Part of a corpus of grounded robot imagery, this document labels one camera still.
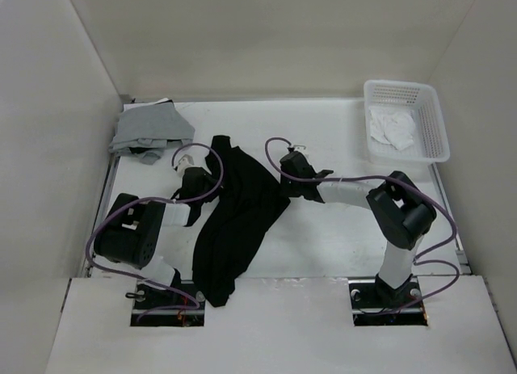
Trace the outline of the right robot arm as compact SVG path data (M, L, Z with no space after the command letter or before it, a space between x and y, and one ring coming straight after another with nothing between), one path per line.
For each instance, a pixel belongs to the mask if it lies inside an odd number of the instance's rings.
M368 209L375 217L387 244L375 277L376 299L385 307L402 305L409 289L416 250L436 218L433 205L403 172L395 170L380 185L327 182L332 170L316 172L304 154L292 151L280 159L280 186L291 198L321 204L345 204Z

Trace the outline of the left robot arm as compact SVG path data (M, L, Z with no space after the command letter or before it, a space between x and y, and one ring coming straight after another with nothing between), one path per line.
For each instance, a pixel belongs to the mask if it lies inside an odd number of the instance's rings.
M158 238L164 226L192 226L203 204L212 201L221 188L224 172L215 177L198 166L177 171L182 185L169 199L119 194L88 240L86 254L99 270L141 283L127 298L137 303L154 298L163 308L191 310L198 309L200 302L179 287L179 271L155 254Z

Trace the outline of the black tank top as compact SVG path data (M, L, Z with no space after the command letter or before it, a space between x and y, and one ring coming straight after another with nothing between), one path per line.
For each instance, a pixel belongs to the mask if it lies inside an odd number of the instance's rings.
M290 204L280 183L260 162L230 137L214 136L212 148L221 157L205 157L214 177L224 171L217 206L200 230L192 261L192 280L213 307L226 305L257 254L267 231Z

